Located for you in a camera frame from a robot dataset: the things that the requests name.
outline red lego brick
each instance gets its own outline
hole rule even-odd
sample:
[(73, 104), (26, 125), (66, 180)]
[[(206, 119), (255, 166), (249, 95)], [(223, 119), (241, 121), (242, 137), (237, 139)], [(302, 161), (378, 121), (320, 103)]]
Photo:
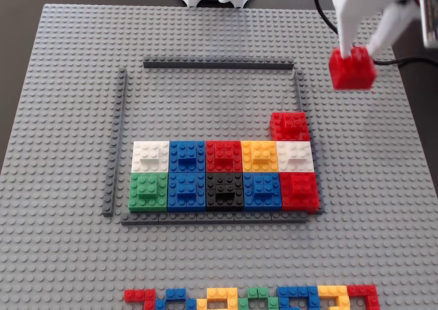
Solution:
[(125, 302), (143, 302), (146, 300), (153, 300), (155, 302), (154, 289), (126, 289)]
[(378, 303), (377, 288), (375, 285), (353, 285), (347, 286), (350, 298), (365, 298), (366, 310), (380, 310)]
[(377, 295), (377, 289), (375, 285), (351, 285), (347, 286), (348, 296), (361, 297)]
[(347, 58), (339, 48), (334, 49), (328, 67), (335, 90), (369, 90), (377, 76), (366, 47), (352, 48)]
[(205, 143), (207, 172), (241, 172), (240, 141), (207, 141)]
[(143, 310), (154, 310), (154, 309), (155, 309), (155, 300), (144, 301)]
[(307, 211), (320, 208), (315, 173), (280, 172), (281, 211)]
[(310, 141), (304, 112), (272, 113), (270, 129), (274, 141)]

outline blue lego brick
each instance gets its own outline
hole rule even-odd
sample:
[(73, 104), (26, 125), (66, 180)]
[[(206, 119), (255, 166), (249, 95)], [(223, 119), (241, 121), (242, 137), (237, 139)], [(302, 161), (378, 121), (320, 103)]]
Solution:
[(244, 173), (245, 211), (280, 211), (278, 173)]
[(187, 299), (185, 302), (185, 310), (196, 310), (196, 300), (191, 298)]
[(288, 292), (288, 287), (277, 287), (276, 288), (276, 295), (279, 298), (288, 298), (289, 297), (289, 292)]
[(205, 142), (171, 141), (169, 172), (205, 172)]
[(175, 288), (166, 290), (166, 302), (185, 301), (187, 292), (185, 288)]
[(280, 309), (287, 310), (289, 309), (289, 298), (279, 298), (279, 307)]
[(166, 300), (155, 300), (155, 310), (166, 310)]
[(289, 294), (290, 298), (299, 298), (299, 296), (298, 296), (298, 287), (289, 287), (287, 289), (287, 293)]
[(319, 309), (321, 307), (321, 300), (320, 296), (318, 295), (318, 288), (316, 286), (309, 286), (307, 291), (309, 292), (307, 306), (309, 308)]
[(169, 173), (168, 212), (205, 211), (205, 173)]
[(299, 298), (307, 298), (309, 293), (307, 291), (307, 286), (298, 286), (298, 297)]

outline gray lego plate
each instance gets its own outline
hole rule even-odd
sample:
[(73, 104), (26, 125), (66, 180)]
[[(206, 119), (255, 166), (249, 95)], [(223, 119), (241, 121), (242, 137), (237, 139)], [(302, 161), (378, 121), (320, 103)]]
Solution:
[[(198, 298), (217, 286), (374, 283), (382, 309), (436, 310), (438, 201), (398, 69), (379, 67), (374, 93), (334, 92), (336, 46), (316, 11), (46, 5), (0, 177), (0, 309), (132, 309), (127, 288), (186, 287)], [(143, 68), (145, 55), (292, 58), (298, 85), (285, 70)], [(129, 83), (105, 218), (120, 67)], [(268, 139), (270, 113), (296, 110), (294, 88), (324, 214), (120, 225), (134, 140)]]

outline black cable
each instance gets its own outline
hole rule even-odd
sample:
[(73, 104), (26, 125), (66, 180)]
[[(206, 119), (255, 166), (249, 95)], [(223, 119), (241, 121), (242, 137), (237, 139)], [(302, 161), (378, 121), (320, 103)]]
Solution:
[[(322, 20), (327, 24), (328, 27), (330, 27), (330, 29), (332, 31), (334, 31), (337, 34), (336, 26), (334, 26), (334, 24), (327, 18), (324, 11), (322, 11), (322, 8), (320, 5), (320, 0), (313, 0), (313, 1), (315, 2), (316, 10), (320, 14)], [(427, 57), (406, 57), (406, 58), (400, 58), (400, 59), (395, 59), (395, 60), (385, 60), (385, 61), (373, 60), (373, 62), (375, 65), (380, 65), (380, 66), (388, 66), (388, 65), (397, 64), (399, 68), (402, 68), (403, 66), (405, 66), (407, 64), (412, 64), (414, 62), (425, 62), (427, 64), (431, 64), (433, 66), (438, 67), (438, 62), (436, 62), (435, 60), (432, 60), (430, 58), (427, 58)]]

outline green lego brick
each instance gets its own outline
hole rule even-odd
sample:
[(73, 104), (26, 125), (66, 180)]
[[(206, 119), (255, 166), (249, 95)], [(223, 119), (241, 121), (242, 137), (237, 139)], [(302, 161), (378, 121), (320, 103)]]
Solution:
[(279, 298), (268, 298), (268, 309), (280, 309)]
[(248, 288), (248, 298), (259, 298), (259, 293), (257, 292), (257, 288), (254, 287)]
[(267, 287), (257, 288), (257, 293), (259, 294), (259, 298), (268, 298), (269, 296), (269, 291)]
[(238, 300), (239, 310), (249, 310), (249, 304), (247, 298), (240, 298)]
[(168, 173), (132, 173), (130, 212), (167, 212)]

